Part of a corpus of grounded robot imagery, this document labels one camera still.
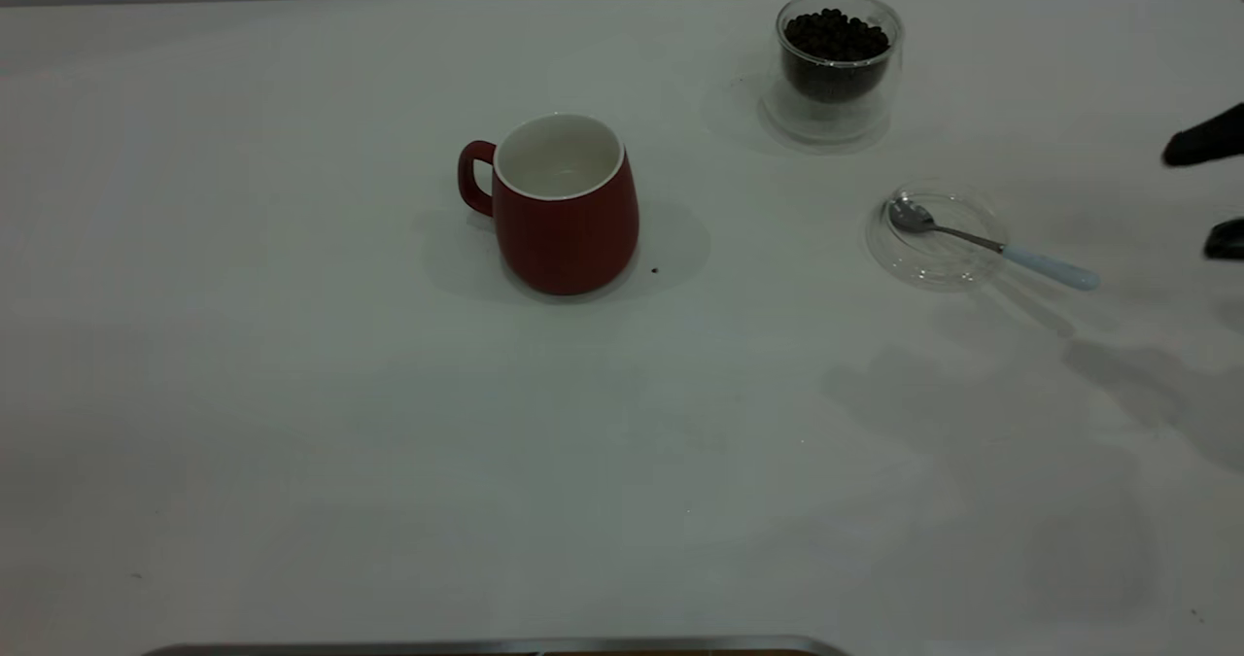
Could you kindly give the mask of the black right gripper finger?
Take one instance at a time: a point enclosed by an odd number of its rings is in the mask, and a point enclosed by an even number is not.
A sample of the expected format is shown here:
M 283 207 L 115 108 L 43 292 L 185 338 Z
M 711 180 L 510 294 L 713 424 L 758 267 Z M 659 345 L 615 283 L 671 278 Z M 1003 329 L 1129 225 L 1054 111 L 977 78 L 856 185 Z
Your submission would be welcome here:
M 1243 103 L 1235 105 L 1173 134 L 1162 151 L 1164 167 L 1195 167 L 1243 156 Z
M 1222 222 L 1213 227 L 1204 241 L 1207 260 L 1243 261 L 1244 260 L 1244 219 Z

